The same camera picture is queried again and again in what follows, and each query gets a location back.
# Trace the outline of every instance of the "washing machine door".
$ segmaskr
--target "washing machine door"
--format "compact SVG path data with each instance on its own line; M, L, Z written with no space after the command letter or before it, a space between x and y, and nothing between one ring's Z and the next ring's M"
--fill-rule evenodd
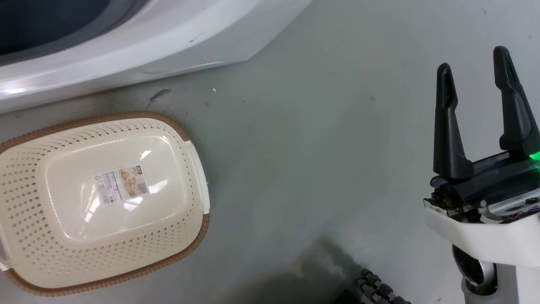
M0 0L0 66L65 50L129 20L147 0Z

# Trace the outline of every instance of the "green light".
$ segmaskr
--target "green light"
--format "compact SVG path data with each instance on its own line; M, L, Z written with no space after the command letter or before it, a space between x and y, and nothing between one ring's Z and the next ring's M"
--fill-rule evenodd
M535 161L540 161L540 151L538 151L537 153L529 155L529 157L532 158Z

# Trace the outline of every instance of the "barcode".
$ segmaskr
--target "barcode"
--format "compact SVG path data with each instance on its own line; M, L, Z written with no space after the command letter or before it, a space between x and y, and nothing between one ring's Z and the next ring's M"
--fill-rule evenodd
M137 188L139 188L139 191L142 193L147 193L148 189L146 189L146 183L138 184Z
M109 199L109 195L107 193L107 188L105 187L104 184L99 184L98 185L98 193L99 193L99 198L101 200L101 203L103 203L103 204L110 204L111 203L111 200Z

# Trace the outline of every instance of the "brown basket rim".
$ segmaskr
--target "brown basket rim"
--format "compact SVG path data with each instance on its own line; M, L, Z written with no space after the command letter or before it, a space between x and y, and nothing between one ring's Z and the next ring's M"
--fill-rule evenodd
M170 117L167 117L159 113L154 113L154 112L130 112L130 113L109 114L109 115L83 118L80 120L57 124L48 128L34 131L31 133L13 138L11 140L8 140L0 144L0 154L4 153L6 150L10 148L23 144L25 142L29 142L31 140L35 140L37 138L51 135L57 132L66 131L66 130L74 129L78 127L83 127L83 126L95 124L95 123L132 119L132 118L152 118L155 120L162 121L168 124L169 126L171 126L180 135L183 141L190 140L184 127L182 127L182 125L180 125L178 122L176 122ZM111 286L114 284L125 282L128 280L134 279L136 277L140 277L142 275L154 272L158 269L161 269L165 266L178 262L181 259L187 257L197 247L199 247L199 245L201 244L201 242L203 241L206 235L206 232L208 231L209 224L210 224L210 214L203 214L202 225L199 230L199 234L186 249L180 251L179 253L171 255L163 260L152 263L150 265L132 270L124 274L119 274L113 277L109 277L107 279L102 279L98 281L92 281L92 282L88 282L84 284L73 285L73 286L62 287L62 288L43 288L43 287L36 286L28 282L27 280L23 279L13 268L10 268L4 271L4 273L6 274L8 279L10 279L11 282L13 282L19 288L21 288L22 290L26 292L29 292L31 294L38 295L38 296L62 296L62 295L85 292L88 290L98 289L98 288L102 288L106 286Z

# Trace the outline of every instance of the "white appliance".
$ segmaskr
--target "white appliance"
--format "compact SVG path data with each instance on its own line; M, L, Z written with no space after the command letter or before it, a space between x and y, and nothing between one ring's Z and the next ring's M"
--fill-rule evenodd
M105 34L53 54L0 61L0 113L247 60L310 2L148 0Z

